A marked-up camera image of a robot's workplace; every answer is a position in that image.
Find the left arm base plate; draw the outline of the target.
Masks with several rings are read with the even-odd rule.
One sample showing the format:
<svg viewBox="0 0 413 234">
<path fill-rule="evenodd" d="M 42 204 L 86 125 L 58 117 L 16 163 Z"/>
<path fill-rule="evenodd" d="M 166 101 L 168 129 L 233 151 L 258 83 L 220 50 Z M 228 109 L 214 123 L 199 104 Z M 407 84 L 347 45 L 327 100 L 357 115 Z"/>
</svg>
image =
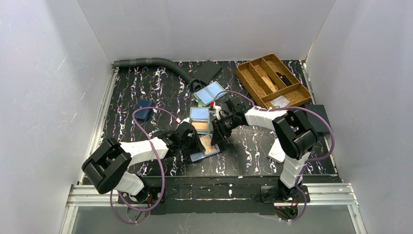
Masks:
<svg viewBox="0 0 413 234">
<path fill-rule="evenodd" d="M 149 204 L 154 205 L 161 195 L 161 187 L 145 186 L 137 195 L 130 195 L 122 192 L 119 195 L 119 204 L 124 203 L 121 199 L 124 198 L 129 204 Z"/>
</svg>

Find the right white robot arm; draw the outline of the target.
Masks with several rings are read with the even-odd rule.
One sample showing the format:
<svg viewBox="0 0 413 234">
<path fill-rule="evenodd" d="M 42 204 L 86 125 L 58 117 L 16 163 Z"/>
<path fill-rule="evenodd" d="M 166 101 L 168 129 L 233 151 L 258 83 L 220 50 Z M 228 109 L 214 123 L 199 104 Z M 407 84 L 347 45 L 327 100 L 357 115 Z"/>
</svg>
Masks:
<svg viewBox="0 0 413 234">
<path fill-rule="evenodd" d="M 264 109 L 246 105 L 237 98 L 226 102 L 228 112 L 218 114 L 211 121 L 213 135 L 211 144 L 215 145 L 231 136 L 232 130 L 239 126 L 258 126 L 275 131 L 279 145 L 284 151 L 281 186 L 292 189 L 301 183 L 301 170 L 309 157 L 309 152 L 319 140 L 317 131 L 307 118 L 307 113 L 315 112 L 301 107 Z"/>
</svg>

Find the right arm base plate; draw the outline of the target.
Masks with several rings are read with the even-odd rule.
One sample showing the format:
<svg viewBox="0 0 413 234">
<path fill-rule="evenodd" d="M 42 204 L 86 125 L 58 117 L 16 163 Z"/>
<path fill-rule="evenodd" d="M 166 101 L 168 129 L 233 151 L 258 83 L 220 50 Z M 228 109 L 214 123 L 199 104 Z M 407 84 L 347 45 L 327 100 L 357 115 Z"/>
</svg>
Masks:
<svg viewBox="0 0 413 234">
<path fill-rule="evenodd" d="M 261 186 L 255 199 L 262 203 L 287 203 L 289 206 L 297 206 L 305 199 L 310 202 L 311 198 L 307 186 L 302 185 L 300 189 L 302 192 L 296 187 L 286 189 L 278 186 Z"/>
</svg>

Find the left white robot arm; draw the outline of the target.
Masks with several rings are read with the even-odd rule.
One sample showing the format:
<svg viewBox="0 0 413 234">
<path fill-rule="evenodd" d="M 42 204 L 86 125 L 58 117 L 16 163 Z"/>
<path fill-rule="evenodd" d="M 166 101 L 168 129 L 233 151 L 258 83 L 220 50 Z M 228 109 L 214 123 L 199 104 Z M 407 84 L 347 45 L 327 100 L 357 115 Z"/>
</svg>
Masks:
<svg viewBox="0 0 413 234">
<path fill-rule="evenodd" d="M 128 172 L 130 166 L 168 158 L 177 151 L 190 156 L 204 149 L 195 127 L 183 122 L 175 130 L 151 140 L 118 142 L 108 138 L 86 159 L 81 169 L 99 194 L 118 190 L 137 195 L 143 190 L 144 183 L 137 175 Z"/>
</svg>

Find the black card holder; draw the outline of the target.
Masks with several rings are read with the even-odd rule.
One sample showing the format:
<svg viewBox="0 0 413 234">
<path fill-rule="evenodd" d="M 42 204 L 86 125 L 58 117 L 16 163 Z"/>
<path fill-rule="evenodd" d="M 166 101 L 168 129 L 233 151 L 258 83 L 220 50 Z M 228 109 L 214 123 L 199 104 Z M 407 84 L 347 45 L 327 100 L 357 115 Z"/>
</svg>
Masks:
<svg viewBox="0 0 413 234">
<path fill-rule="evenodd" d="M 218 144 L 212 145 L 212 135 L 205 135 L 200 137 L 200 141 L 204 150 L 198 153 L 194 153 L 190 155 L 190 159 L 192 162 L 199 161 L 201 159 L 216 155 L 220 152 L 220 148 Z"/>
</svg>

